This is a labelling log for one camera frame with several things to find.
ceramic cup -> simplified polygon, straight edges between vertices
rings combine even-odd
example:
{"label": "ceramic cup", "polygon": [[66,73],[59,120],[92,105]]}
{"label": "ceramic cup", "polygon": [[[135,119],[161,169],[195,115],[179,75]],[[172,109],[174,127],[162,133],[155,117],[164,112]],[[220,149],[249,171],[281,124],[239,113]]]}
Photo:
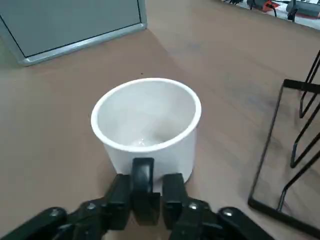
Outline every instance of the ceramic cup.
{"label": "ceramic cup", "polygon": [[181,82],[143,78],[121,84],[96,103],[91,126],[117,173],[130,174],[134,158],[154,159],[154,191],[165,174],[182,173],[195,164],[201,103]]}

white cup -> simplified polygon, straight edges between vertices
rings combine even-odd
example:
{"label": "white cup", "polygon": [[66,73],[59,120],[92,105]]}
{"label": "white cup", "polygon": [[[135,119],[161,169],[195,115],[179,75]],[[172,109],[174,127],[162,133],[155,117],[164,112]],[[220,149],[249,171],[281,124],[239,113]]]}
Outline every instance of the white cup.
{"label": "white cup", "polygon": [[143,78],[101,97],[91,126],[118,174],[130,174],[134,158],[153,158],[154,192],[160,192],[163,175],[182,173],[184,182],[190,177],[200,116],[192,89],[170,79]]}

gray panel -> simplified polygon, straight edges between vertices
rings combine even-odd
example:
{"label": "gray panel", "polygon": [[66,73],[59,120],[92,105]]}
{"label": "gray panel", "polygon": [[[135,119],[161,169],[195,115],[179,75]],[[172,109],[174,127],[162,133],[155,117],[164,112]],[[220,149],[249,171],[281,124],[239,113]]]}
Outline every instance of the gray panel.
{"label": "gray panel", "polygon": [[0,14],[25,56],[140,22],[136,0],[0,0]]}

black wire rack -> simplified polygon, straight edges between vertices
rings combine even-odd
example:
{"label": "black wire rack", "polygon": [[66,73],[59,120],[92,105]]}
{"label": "black wire rack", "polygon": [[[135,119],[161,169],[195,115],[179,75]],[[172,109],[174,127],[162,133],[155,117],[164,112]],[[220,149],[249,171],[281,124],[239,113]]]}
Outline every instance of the black wire rack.
{"label": "black wire rack", "polygon": [[[266,214],[276,220],[279,220],[279,221],[281,221],[281,222],[283,222],[283,223],[285,223],[295,229],[298,229],[298,230],[303,231],[309,235],[312,235],[318,239],[320,239],[320,229],[282,212],[282,208],[284,205],[284,201],[285,201],[285,197],[286,197],[286,193],[287,193],[288,189],[319,159],[320,150],[313,157],[311,157],[311,159],[301,168],[301,170],[299,170],[298,173],[284,186],[282,193],[280,195],[278,204],[275,208],[268,206],[268,205],[256,200],[254,198],[254,193],[255,193],[255,189],[257,186],[257,182],[259,179],[261,169],[263,167],[263,164],[264,164],[264,161],[266,158],[266,153],[268,150],[268,146],[270,144],[270,140],[271,140],[273,128],[274,128],[274,125],[276,122],[277,113],[279,110],[279,106],[280,106],[280,102],[281,102],[284,88],[303,91],[303,93],[300,97],[300,106],[299,106],[299,117],[302,119],[306,115],[307,111],[310,109],[310,106],[313,104],[314,100],[316,99],[316,96],[318,94],[320,94],[320,85],[312,83],[314,80],[314,77],[318,71],[319,66],[320,66],[320,50],[319,50],[319,52],[318,52],[318,54],[312,64],[312,67],[311,67],[311,69],[307,75],[307,78],[304,82],[297,81],[297,80],[291,80],[291,79],[285,79],[283,81],[282,86],[280,88],[279,95],[278,95],[278,99],[276,102],[276,107],[275,107],[275,111],[273,114],[273,118],[271,121],[271,127],[269,130],[267,139],[266,139],[265,146],[262,151],[261,159],[258,164],[258,169],[257,169],[257,172],[256,172],[255,177],[253,179],[253,185],[252,185],[249,197],[248,197],[248,205],[251,208],[253,208],[261,213],[264,213],[264,214]],[[313,93],[313,95],[304,108],[304,100],[305,100],[307,93]],[[314,137],[314,139],[307,145],[307,147],[302,151],[302,153],[296,158],[298,143],[299,143],[301,137],[303,136],[303,134],[307,131],[308,127],[310,126],[310,124],[314,120],[314,118],[317,115],[317,113],[319,112],[319,110],[320,110],[320,103],[316,106],[315,110],[313,111],[313,113],[311,114],[309,119],[306,121],[301,132],[298,134],[297,138],[294,141],[294,144],[292,147],[292,152],[291,152],[291,159],[290,159],[290,167],[292,169],[295,168],[304,159],[306,154],[315,146],[315,144],[320,139],[320,132],[319,132]]]}

wooden table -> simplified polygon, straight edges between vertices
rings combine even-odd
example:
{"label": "wooden table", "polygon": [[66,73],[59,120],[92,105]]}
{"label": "wooden table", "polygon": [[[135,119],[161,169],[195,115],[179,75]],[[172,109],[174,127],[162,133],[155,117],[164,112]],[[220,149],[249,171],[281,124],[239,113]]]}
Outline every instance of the wooden table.
{"label": "wooden table", "polygon": [[[320,33],[214,0],[147,0],[146,6],[148,30],[35,66],[17,66],[0,45],[0,236],[45,208],[73,211],[103,195],[116,173],[91,130],[93,106],[121,83],[162,77],[189,85],[202,103],[189,195],[214,211],[240,208],[277,240],[311,239],[252,211],[247,197],[282,80],[305,79]],[[296,99],[288,93],[290,109],[277,126],[275,162],[263,175],[266,196],[283,187],[275,175],[289,162]],[[319,226],[314,172],[293,198],[312,193],[295,209]],[[165,240],[169,233],[163,224],[139,227],[132,220],[107,239]]]}

